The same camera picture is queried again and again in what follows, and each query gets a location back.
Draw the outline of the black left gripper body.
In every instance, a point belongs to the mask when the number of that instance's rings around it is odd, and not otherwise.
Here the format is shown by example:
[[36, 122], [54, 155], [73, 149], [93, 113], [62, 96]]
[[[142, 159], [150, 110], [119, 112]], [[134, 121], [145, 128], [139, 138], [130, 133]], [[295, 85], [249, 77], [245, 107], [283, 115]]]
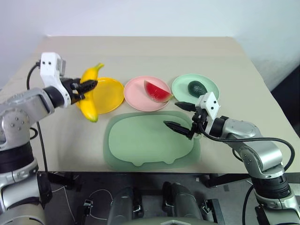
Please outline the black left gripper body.
[[60, 81], [63, 87], [67, 90], [68, 95], [70, 96], [72, 93], [74, 93], [74, 90], [77, 91], [76, 87], [78, 87], [78, 84], [80, 83], [80, 78], [61, 78]]

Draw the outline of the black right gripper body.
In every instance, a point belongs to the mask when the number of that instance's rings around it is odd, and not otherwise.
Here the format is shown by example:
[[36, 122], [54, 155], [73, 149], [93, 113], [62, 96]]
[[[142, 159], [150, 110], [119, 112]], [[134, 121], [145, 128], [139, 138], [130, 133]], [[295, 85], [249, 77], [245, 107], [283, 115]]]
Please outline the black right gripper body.
[[209, 134], [206, 133], [206, 125], [207, 125], [207, 116], [208, 113], [205, 109], [196, 109], [196, 107], [189, 107], [187, 109], [188, 112], [195, 112], [194, 116], [192, 117], [192, 127], [187, 134], [187, 138], [191, 140], [195, 134], [204, 134], [206, 137], [209, 136]]

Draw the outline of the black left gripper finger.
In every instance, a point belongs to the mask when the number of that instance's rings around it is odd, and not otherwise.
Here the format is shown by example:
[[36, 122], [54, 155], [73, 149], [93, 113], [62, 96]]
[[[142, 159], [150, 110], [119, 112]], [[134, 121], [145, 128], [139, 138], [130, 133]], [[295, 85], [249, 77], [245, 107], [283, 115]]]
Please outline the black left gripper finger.
[[84, 96], [84, 94], [74, 94], [74, 93], [72, 93], [72, 94], [70, 95], [70, 98], [71, 98], [71, 103], [72, 103], [72, 104], [75, 104], [76, 102], [79, 102], [79, 101], [81, 101], [81, 100], [84, 100], [84, 99], [85, 99], [85, 96]]
[[78, 84], [78, 93], [79, 94], [88, 93], [88, 92], [92, 91], [93, 89], [95, 89], [97, 84], [98, 84], [97, 80], [84, 81], [84, 82]]

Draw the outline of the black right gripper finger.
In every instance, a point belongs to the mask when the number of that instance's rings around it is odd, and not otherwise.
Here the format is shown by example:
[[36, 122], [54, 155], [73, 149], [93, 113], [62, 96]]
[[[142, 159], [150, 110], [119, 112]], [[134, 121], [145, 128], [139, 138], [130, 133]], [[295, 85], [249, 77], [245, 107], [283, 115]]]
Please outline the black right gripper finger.
[[185, 111], [196, 111], [195, 104], [188, 102], [176, 102], [175, 105]]
[[166, 121], [164, 120], [163, 123], [170, 128], [172, 131], [179, 133], [181, 135], [187, 136], [190, 132], [188, 128], [181, 126], [179, 123], [173, 121]]

